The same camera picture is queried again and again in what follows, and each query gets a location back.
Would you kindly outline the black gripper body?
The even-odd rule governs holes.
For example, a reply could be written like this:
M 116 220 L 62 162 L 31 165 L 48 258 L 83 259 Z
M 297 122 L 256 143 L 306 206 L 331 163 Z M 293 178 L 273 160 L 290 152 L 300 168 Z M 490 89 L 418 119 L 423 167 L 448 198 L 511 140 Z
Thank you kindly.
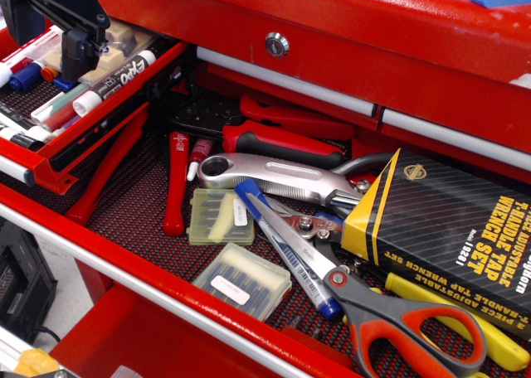
M 106 43 L 110 19 L 98 0 L 1 0 L 1 10 L 18 45 L 42 34 L 45 20 L 63 32 L 78 29 L 97 46 Z

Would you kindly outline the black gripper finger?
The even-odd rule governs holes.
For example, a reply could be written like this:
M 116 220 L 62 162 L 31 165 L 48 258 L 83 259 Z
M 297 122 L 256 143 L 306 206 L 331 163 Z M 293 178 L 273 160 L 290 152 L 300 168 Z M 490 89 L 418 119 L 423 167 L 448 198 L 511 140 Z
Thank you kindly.
M 65 31 L 61 40 L 61 73 L 66 81 L 76 82 L 96 69 L 108 50 L 105 33 L 89 34 L 80 28 Z

